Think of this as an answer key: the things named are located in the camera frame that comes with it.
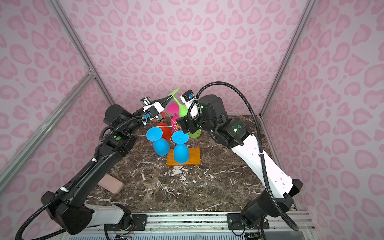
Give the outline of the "green wine glass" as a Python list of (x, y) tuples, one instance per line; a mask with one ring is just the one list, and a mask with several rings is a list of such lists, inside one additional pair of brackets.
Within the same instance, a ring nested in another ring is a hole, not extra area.
[(177, 105), (179, 106), (179, 113), (178, 113), (179, 117), (180, 117), (180, 118), (183, 118), (183, 117), (185, 117), (185, 116), (188, 114), (188, 108), (187, 108), (184, 104), (180, 103), (180, 102), (178, 101), (178, 99), (175, 97), (175, 94), (176, 94), (179, 90), (180, 90), (180, 89), (176, 89), (176, 90), (174, 90), (172, 93), (170, 93), (170, 96), (173, 97), (173, 99), (175, 100), (175, 102), (176, 102)]
[(201, 135), (201, 131), (202, 131), (201, 129), (198, 129), (194, 133), (188, 133), (188, 135), (189, 135), (190, 138), (196, 139), (196, 138), (198, 138)]

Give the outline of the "green wine glass front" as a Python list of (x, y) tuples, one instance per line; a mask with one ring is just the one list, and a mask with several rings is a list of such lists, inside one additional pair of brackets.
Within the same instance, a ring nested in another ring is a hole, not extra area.
[(184, 104), (180, 103), (180, 102), (178, 101), (178, 99), (175, 97), (175, 94), (176, 94), (179, 90), (180, 90), (180, 89), (176, 89), (176, 90), (174, 90), (172, 93), (170, 93), (170, 96), (173, 97), (173, 99), (175, 100), (175, 102), (176, 102), (177, 105), (179, 106), (179, 113), (178, 113), (179, 117), (180, 117), (180, 118), (183, 118), (183, 117), (185, 117), (185, 116), (188, 114), (188, 108), (187, 108)]

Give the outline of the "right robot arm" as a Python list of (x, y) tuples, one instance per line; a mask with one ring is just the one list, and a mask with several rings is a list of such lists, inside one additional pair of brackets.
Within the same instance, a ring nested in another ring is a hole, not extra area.
[(261, 135), (253, 133), (243, 120), (230, 119), (222, 99), (216, 95), (202, 97), (198, 102), (199, 108), (192, 105), (192, 91), (185, 92), (180, 99), (183, 106), (180, 107), (182, 112), (178, 124), (183, 132), (207, 132), (216, 143), (238, 155), (265, 186), (263, 192), (241, 211), (243, 226), (251, 229), (261, 223), (263, 217), (271, 216), (281, 217), (291, 229), (298, 231), (299, 227), (286, 213), (303, 183), (288, 176), (268, 154), (260, 150)]

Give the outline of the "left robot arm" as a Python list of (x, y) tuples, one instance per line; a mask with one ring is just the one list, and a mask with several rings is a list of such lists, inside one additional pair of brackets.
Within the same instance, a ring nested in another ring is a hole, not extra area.
[(131, 226), (131, 211), (126, 206), (93, 206), (85, 202), (112, 167), (132, 150), (137, 141), (134, 133), (151, 120), (160, 122), (161, 113), (172, 99), (172, 94), (154, 101), (143, 98), (143, 107), (133, 114), (117, 104), (108, 107), (104, 118), (107, 126), (99, 136), (101, 144), (93, 158), (57, 192), (47, 192), (42, 197), (49, 216), (65, 232), (76, 235), (100, 225), (117, 225), (123, 230)]

